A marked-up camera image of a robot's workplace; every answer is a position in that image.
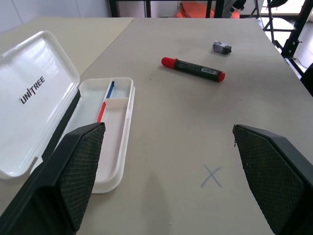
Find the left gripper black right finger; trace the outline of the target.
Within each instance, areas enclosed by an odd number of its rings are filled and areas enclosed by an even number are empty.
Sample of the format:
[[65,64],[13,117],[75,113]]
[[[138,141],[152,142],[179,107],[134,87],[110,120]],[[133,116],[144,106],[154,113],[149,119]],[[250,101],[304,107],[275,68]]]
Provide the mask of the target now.
[[285,137],[235,124],[249,188],[276,235],[313,233],[313,166]]

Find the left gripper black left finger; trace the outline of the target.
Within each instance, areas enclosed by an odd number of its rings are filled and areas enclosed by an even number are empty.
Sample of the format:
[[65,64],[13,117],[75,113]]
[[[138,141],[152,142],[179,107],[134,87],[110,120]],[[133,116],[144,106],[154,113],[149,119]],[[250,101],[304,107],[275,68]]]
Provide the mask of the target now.
[[3,212],[0,233],[76,234],[95,183],[105,130],[97,122],[67,133]]

